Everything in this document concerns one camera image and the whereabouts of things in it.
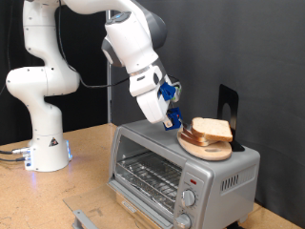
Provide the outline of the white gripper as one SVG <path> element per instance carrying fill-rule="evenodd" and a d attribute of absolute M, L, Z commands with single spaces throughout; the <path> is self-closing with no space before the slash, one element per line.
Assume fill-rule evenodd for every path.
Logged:
<path fill-rule="evenodd" d="M 166 128 L 173 126 L 173 121 L 166 117 L 173 98 L 173 85 L 163 67 L 150 65 L 139 74 L 132 75 L 130 93 L 151 123 L 163 121 Z"/>

